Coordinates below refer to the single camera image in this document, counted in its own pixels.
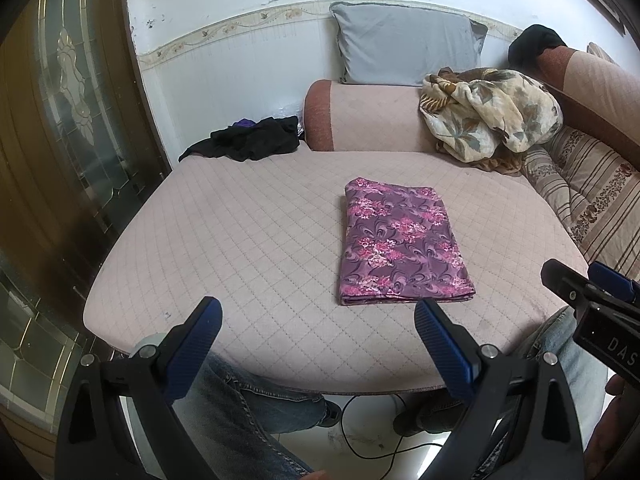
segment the white wall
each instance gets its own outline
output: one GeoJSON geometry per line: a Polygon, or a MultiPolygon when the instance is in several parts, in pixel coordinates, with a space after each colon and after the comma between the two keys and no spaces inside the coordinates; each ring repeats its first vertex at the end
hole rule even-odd
{"type": "MultiPolygon", "coordinates": [[[[128,0],[128,4],[140,55],[211,23],[305,1],[310,0],[128,0]]],[[[620,36],[587,0],[408,1],[468,10],[518,28],[542,23],[578,50],[594,41],[623,68],[640,76],[640,52],[631,37],[620,36]]],[[[172,162],[211,130],[242,117],[259,120],[280,108],[299,107],[314,80],[337,77],[339,67],[330,31],[318,30],[310,23],[280,27],[212,43],[143,72],[172,162]]],[[[483,64],[506,49],[492,41],[488,38],[483,64]]]]}

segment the gray pillow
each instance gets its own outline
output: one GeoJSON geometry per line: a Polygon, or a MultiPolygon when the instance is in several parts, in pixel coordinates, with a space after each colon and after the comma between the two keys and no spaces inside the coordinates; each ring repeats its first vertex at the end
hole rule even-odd
{"type": "Polygon", "coordinates": [[[487,27],[466,16],[400,5],[334,2],[344,83],[421,86],[445,66],[480,64],[487,27]]]}

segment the silver bolt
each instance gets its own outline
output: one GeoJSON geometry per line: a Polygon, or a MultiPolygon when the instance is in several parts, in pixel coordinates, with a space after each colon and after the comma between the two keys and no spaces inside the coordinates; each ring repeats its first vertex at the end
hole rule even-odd
{"type": "Polygon", "coordinates": [[[555,366],[558,364],[558,357],[553,352],[545,352],[542,358],[545,360],[545,363],[548,365],[555,366]]]}
{"type": "Polygon", "coordinates": [[[157,350],[158,348],[156,348],[156,346],[154,345],[144,345],[138,352],[138,355],[140,355],[140,357],[143,357],[145,359],[149,359],[150,357],[153,357],[154,355],[156,355],[157,350]]]}
{"type": "Polygon", "coordinates": [[[89,365],[94,364],[94,361],[95,361],[95,357],[94,357],[93,354],[85,354],[80,359],[80,364],[82,366],[89,366],[89,365]]]}
{"type": "Polygon", "coordinates": [[[482,352],[482,355],[484,357],[487,357],[489,359],[497,358],[498,354],[500,353],[499,350],[493,345],[482,345],[480,351],[482,352]]]}

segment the hand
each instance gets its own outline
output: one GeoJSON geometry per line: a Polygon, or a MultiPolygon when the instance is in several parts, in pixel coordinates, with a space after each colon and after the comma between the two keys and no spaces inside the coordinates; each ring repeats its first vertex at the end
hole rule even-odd
{"type": "Polygon", "coordinates": [[[317,471],[310,475],[303,476],[302,480],[331,480],[329,474],[326,471],[317,471]]]}
{"type": "Polygon", "coordinates": [[[620,442],[620,405],[625,385],[626,382],[622,377],[614,375],[605,387],[605,391],[615,398],[593,430],[589,445],[584,452],[587,480],[592,480],[602,472],[611,453],[615,451],[615,446],[620,442]]]}

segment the blue gripper pad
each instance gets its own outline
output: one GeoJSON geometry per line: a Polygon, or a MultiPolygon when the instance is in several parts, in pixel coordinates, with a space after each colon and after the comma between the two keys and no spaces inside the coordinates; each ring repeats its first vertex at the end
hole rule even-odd
{"type": "Polygon", "coordinates": [[[222,327],[220,302],[216,298],[204,298],[187,321],[180,326],[182,327],[185,327],[188,332],[166,364],[166,386],[163,395],[169,405],[187,394],[220,332],[222,327]]]}
{"type": "Polygon", "coordinates": [[[478,345],[465,328],[454,325],[433,300],[415,306],[415,328],[433,359],[449,394],[467,406],[476,396],[475,380],[480,375],[478,345]]]}
{"type": "Polygon", "coordinates": [[[589,279],[597,286],[606,290],[614,298],[627,303],[633,303],[636,290],[633,282],[626,276],[607,267],[600,262],[593,262],[587,271],[589,279]]]}

